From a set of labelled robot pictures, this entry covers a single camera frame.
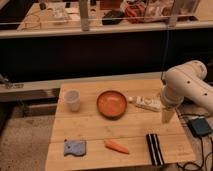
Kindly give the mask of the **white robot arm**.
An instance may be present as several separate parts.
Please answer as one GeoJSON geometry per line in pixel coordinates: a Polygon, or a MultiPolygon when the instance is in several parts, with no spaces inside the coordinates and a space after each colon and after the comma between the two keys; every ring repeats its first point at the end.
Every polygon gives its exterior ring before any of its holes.
{"type": "Polygon", "coordinates": [[[206,75],[207,68],[199,60],[174,66],[165,72],[165,85],[160,93],[164,106],[163,123],[168,123],[172,119],[175,109],[182,104],[184,98],[213,114],[213,86],[204,82],[206,75]]]}

